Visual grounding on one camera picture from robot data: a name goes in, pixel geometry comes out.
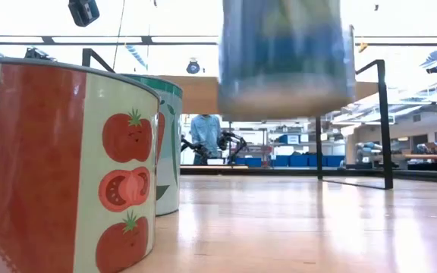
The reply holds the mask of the vegetable print can teal rim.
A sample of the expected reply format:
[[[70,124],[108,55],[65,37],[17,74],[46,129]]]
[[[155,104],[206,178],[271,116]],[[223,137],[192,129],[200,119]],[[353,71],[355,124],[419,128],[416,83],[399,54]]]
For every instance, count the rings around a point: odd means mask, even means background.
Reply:
[[[158,77],[130,74],[160,97],[157,142],[156,214],[174,213],[179,207],[181,152],[181,114],[183,90]]]

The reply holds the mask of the blue storage bin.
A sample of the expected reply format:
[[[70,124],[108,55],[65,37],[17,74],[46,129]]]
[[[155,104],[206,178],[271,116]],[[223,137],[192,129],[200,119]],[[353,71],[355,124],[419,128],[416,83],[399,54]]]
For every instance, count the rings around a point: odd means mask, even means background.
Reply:
[[[325,155],[325,164],[327,167],[335,167],[338,168],[342,165],[344,161],[343,155]]]
[[[326,167],[327,158],[324,155],[321,156],[321,161],[322,161],[322,167]],[[310,167],[316,167],[317,163],[318,163],[317,154],[308,155],[308,164]]]
[[[309,156],[308,155],[291,155],[289,157],[290,167],[302,168],[309,166]]]
[[[287,144],[287,145],[299,145],[300,144],[300,135],[298,134],[283,134],[278,138],[279,143]]]
[[[270,165],[273,168],[287,167],[289,165],[289,155],[272,155]]]
[[[249,168],[260,168],[262,166],[262,159],[261,158],[236,158],[235,163],[237,165],[246,165]]]

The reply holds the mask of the dark round hanging device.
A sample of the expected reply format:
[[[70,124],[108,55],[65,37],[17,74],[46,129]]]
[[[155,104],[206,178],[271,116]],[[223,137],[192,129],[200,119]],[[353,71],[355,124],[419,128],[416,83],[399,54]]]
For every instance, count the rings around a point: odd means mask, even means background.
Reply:
[[[186,72],[189,74],[198,74],[201,71],[201,67],[196,58],[191,58],[186,68]]]

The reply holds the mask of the tall blue peas can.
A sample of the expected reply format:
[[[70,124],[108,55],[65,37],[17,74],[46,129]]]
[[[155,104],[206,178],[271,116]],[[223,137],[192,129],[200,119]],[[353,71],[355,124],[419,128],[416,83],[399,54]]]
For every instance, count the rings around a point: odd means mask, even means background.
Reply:
[[[313,117],[354,101],[348,0],[222,0],[218,109],[234,120]]]

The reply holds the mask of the black aluminium table frame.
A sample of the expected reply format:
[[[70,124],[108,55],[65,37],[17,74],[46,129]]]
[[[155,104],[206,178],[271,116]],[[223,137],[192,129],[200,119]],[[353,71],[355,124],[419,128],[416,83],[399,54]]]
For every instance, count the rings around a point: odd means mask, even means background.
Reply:
[[[317,175],[317,170],[310,168],[248,168],[247,166],[195,166],[182,165],[182,175],[235,175],[235,176],[301,176],[312,177]],[[383,170],[337,170],[323,168],[323,177],[384,177]],[[394,179],[418,180],[437,183],[437,171],[405,171],[393,170]]]

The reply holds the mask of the black track spotlights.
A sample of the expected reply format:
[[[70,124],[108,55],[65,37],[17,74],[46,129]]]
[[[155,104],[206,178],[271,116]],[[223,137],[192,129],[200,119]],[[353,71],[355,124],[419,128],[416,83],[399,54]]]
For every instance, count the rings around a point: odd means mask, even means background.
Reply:
[[[24,58],[34,58],[34,59],[41,59],[41,60],[47,60],[47,61],[57,61],[56,58],[53,58],[50,55],[48,55],[47,53],[45,53],[44,51],[42,51],[38,48],[34,48],[34,47],[27,48]]]

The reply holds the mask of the tomato print can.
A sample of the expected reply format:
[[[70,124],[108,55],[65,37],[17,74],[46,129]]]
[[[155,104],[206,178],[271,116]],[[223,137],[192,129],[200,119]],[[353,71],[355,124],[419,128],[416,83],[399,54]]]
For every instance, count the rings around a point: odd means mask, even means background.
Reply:
[[[119,273],[155,241],[159,95],[0,58],[0,273]]]

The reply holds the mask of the wooden shelf black metal frame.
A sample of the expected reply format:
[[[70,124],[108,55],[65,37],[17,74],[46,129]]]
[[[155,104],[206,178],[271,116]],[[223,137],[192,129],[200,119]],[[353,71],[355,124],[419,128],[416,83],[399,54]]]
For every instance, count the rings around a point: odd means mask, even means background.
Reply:
[[[94,58],[101,66],[107,71],[114,73],[112,68],[92,49],[83,49],[82,51],[82,65],[84,67],[90,67],[91,59]],[[385,84],[385,61],[383,59],[376,59],[365,65],[356,74],[361,74],[364,71],[376,66],[377,70],[377,90],[379,94],[380,103],[380,120],[381,120],[381,137],[382,141],[386,142],[382,156],[384,159],[384,186],[374,187],[367,186],[367,188],[380,189],[380,190],[392,190],[394,187],[393,182],[393,169],[391,160],[391,145],[390,145],[390,129],[388,122],[388,94]],[[171,76],[174,82],[184,88],[184,111],[191,111],[197,113],[202,111],[210,113],[212,110],[217,111],[217,98],[218,98],[218,84],[217,80],[213,77],[175,77]],[[316,176],[318,180],[322,180],[326,175],[326,172],[322,168],[322,141],[321,141],[321,117],[317,115],[315,117],[315,135],[316,135],[316,152],[317,152],[317,171]]]

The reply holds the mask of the person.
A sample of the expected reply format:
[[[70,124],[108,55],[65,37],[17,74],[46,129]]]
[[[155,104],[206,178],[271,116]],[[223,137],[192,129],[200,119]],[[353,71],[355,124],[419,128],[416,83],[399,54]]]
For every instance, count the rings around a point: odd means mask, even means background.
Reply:
[[[219,117],[216,115],[197,115],[190,124],[193,144],[202,144],[209,152],[209,158],[221,156],[218,140],[221,135]]]

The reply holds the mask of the black horizontal rail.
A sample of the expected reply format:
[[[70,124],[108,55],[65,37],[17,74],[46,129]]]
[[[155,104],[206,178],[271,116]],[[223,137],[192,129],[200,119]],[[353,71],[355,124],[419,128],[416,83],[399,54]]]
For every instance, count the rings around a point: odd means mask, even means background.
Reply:
[[[437,36],[356,36],[358,46],[437,46]],[[0,35],[3,45],[47,45],[47,46],[214,46],[218,36],[30,36]]]

